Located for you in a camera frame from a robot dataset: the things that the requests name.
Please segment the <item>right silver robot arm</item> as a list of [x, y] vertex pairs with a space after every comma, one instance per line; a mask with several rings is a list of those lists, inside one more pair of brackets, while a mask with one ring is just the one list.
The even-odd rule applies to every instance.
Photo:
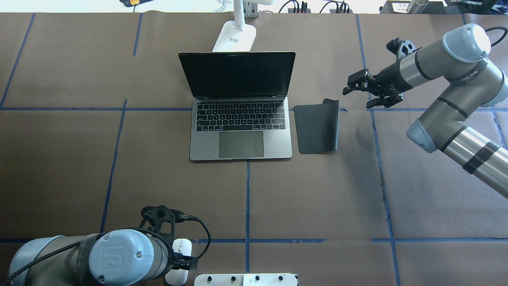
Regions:
[[506, 73], [488, 59], [492, 45], [486, 30], [469, 23], [425, 47], [401, 38], [386, 47], [396, 62], [376, 75], [366, 68], [350, 75], [343, 95], [369, 92], [374, 99], [366, 108], [389, 108], [410, 89], [443, 77], [450, 85], [414, 121], [407, 137], [428, 153], [440, 150], [507, 197], [507, 150], [465, 123], [479, 107], [492, 107], [507, 98]]

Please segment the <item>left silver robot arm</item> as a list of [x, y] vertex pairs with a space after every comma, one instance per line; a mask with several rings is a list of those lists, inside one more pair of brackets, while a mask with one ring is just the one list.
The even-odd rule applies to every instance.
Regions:
[[130, 286], [176, 267], [169, 244], [146, 230], [53, 236], [15, 253], [4, 286]]

